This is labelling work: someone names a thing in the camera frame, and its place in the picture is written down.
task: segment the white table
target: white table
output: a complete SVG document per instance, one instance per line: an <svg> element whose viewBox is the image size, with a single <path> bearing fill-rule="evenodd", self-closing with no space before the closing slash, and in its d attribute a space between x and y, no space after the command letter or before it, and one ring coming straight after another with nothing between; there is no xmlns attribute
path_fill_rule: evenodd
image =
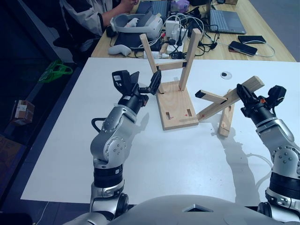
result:
<svg viewBox="0 0 300 225"><path fill-rule="evenodd" d="M93 181L90 143L97 135L90 121L105 117L121 94L114 88L112 72L140 71L140 86L152 76L147 60L90 58L75 84L35 165L22 199L89 203ZM229 71L232 79L220 73ZM180 79L181 69L163 71L163 82ZM187 82L196 112L210 102L198 99L199 89L224 95L253 75L265 86L256 94L267 96L274 85L286 87L284 101L276 108L300 139L300 64L292 62L195 60ZM209 195L242 205L266 201L270 154L255 132L251 119L236 103L228 138L216 135L221 113L198 126L163 131L156 98L149 95L138 114L136 136L124 163L124 192L129 203L173 194Z"/></svg>

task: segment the black smartphone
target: black smartphone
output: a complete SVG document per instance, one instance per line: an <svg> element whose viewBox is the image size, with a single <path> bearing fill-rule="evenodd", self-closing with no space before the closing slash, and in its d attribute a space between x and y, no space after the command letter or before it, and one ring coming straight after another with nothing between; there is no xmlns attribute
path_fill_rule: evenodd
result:
<svg viewBox="0 0 300 225"><path fill-rule="evenodd" d="M246 42L250 43L256 43L256 44L265 44L266 40L262 36L244 36L244 35L238 35L239 41L244 44Z"/></svg>
<svg viewBox="0 0 300 225"><path fill-rule="evenodd" d="M237 41L232 41L228 46L228 48L249 56L254 56L257 52L257 48L241 44L240 42Z"/></svg>

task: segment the green bag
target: green bag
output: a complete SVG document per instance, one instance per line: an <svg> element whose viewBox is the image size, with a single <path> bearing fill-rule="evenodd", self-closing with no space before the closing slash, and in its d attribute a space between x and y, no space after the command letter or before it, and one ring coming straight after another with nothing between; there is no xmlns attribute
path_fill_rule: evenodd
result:
<svg viewBox="0 0 300 225"><path fill-rule="evenodd" d="M41 75L38 82L39 83L49 83L60 78L63 75L69 75L73 73L71 67L67 67L62 64L61 60L53 61Z"/></svg>

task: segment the laptop keyboard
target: laptop keyboard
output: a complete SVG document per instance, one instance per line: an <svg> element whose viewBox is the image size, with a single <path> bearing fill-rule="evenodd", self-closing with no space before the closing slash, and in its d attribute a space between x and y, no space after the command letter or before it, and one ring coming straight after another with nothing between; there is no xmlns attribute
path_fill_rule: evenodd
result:
<svg viewBox="0 0 300 225"><path fill-rule="evenodd" d="M157 13L162 13L167 11L167 4L168 1L165 1L165 4L162 3L162 1L153 1L152 2L152 13L153 15L156 15Z"/></svg>
<svg viewBox="0 0 300 225"><path fill-rule="evenodd" d="M219 30L229 30L222 11L210 11L210 25L217 25ZM210 29L217 30L217 26L211 26Z"/></svg>

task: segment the white vr headset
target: white vr headset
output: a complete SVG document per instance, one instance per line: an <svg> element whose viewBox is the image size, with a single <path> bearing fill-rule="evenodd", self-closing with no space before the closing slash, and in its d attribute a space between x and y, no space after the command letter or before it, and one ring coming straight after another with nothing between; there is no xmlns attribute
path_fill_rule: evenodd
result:
<svg viewBox="0 0 300 225"><path fill-rule="evenodd" d="M128 21L137 18L136 27L125 27ZM151 12L147 14L120 14L110 21L112 30L122 33L146 33L148 39L156 39L163 26L163 20Z"/></svg>

